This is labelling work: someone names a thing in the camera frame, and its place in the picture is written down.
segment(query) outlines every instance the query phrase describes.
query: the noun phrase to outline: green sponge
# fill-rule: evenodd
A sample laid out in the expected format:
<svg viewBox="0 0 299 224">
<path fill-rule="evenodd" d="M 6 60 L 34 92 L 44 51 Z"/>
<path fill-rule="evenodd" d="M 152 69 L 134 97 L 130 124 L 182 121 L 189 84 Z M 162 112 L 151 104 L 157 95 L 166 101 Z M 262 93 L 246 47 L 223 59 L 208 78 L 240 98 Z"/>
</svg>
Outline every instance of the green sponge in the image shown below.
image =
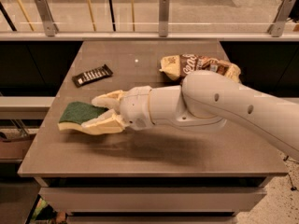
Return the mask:
<svg viewBox="0 0 299 224">
<path fill-rule="evenodd" d="M 59 123 L 71 122 L 81 124 L 90 119 L 97 118 L 106 111 L 108 111 L 108 109 L 104 107 L 97 107 L 82 102 L 73 102 L 68 104 L 59 119 Z"/>
</svg>

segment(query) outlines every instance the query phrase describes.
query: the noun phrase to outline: drawer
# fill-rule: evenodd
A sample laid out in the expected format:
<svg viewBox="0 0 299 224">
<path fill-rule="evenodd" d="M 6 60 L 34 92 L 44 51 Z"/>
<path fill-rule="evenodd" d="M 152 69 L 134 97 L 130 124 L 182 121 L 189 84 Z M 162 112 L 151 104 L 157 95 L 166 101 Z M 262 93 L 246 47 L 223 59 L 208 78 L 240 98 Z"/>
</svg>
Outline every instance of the drawer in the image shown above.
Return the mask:
<svg viewBox="0 0 299 224">
<path fill-rule="evenodd" d="M 69 217 L 67 224 L 235 224 L 236 217 Z"/>
<path fill-rule="evenodd" d="M 263 188 L 42 188 L 56 211 L 234 213 L 249 211 Z"/>
</svg>

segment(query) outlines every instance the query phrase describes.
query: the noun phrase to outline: concrete floor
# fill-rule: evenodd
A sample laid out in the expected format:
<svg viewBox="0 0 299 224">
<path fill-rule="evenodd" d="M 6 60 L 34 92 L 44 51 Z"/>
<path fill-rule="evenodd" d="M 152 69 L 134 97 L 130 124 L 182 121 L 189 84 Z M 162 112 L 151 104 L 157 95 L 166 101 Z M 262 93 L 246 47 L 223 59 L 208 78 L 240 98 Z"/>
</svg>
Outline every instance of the concrete floor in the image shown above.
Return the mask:
<svg viewBox="0 0 299 224">
<path fill-rule="evenodd" d="M 0 0 L 18 31 L 31 32 L 17 0 Z M 92 32 L 86 0 L 47 0 L 61 32 Z M 108 0 L 91 0 L 96 32 L 112 32 Z M 117 32 L 158 31 L 159 0 L 113 0 Z M 43 32 L 34 0 L 22 0 L 35 32 Z M 264 33 L 277 15 L 281 0 L 170 0 L 169 32 Z M 292 31 L 288 22 L 287 31 Z M 10 31 L 0 16 L 0 32 Z"/>
<path fill-rule="evenodd" d="M 31 32 L 28 22 L 22 15 L 16 0 L 0 0 L 18 31 Z M 34 0 L 22 0 L 28 11 L 35 32 L 43 32 L 41 19 Z M 158 0 L 134 0 L 135 30 L 137 32 L 158 31 Z M 113 0 L 113 8 L 118 32 L 132 32 L 131 0 Z M 53 18 L 61 32 L 92 32 L 93 26 L 86 0 L 48 0 Z M 274 20 L 281 0 L 171 0 L 170 32 L 266 32 Z M 93 14 L 97 32 L 112 32 L 108 0 L 92 0 Z M 290 21 L 286 30 L 292 31 Z M 5 19 L 0 16 L 0 32 L 9 32 Z M 299 188 L 299 165 L 285 162 L 292 183 Z M 296 224 L 299 223 L 299 191 L 291 191 L 288 176 L 274 178 L 266 187 L 267 196 L 249 213 L 240 213 L 237 218 L 241 224 Z M 1 223 L 16 212 L 8 208 L 18 200 L 0 200 Z"/>
</svg>

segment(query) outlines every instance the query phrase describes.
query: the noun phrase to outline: white robotic arm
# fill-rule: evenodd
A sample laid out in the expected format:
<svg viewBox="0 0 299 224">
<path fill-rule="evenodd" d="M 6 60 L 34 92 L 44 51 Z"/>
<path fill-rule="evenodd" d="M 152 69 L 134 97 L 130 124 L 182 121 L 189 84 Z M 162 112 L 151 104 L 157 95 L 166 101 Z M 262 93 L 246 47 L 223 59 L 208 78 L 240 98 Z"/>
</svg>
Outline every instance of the white robotic arm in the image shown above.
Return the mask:
<svg viewBox="0 0 299 224">
<path fill-rule="evenodd" d="M 182 87 L 133 88 L 121 98 L 120 112 L 135 130 L 168 124 L 193 132 L 213 132 L 229 119 L 299 161 L 299 105 L 214 72 L 192 72 Z"/>
</svg>

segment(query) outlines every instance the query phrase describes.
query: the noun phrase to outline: yellow pole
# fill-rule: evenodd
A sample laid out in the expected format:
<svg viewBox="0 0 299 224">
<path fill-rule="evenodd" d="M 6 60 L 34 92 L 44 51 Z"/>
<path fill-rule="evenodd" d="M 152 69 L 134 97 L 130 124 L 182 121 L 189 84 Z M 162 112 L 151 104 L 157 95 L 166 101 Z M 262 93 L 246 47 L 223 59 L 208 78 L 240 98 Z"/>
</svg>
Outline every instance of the yellow pole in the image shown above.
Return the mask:
<svg viewBox="0 0 299 224">
<path fill-rule="evenodd" d="M 93 23 L 93 30 L 96 31 L 95 22 L 94 22 L 94 18 L 93 18 L 92 1 L 87 0 L 87 4 L 88 4 L 88 9 L 90 10 L 90 15 L 91 15 L 92 23 Z"/>
<path fill-rule="evenodd" d="M 133 25 L 133 31 L 135 31 L 134 0 L 131 0 L 131 10 L 132 10 L 132 25 Z"/>
<path fill-rule="evenodd" d="M 26 11 L 26 9 L 25 9 L 22 1 L 21 0 L 17 0 L 17 2 L 18 2 L 19 6 L 21 8 L 22 14 L 25 16 L 26 20 L 28 21 L 31 30 L 34 31 L 35 28 L 34 28 L 32 22 L 30 21 L 29 15 L 28 15 L 28 13 L 27 13 L 27 11 Z"/>
</svg>

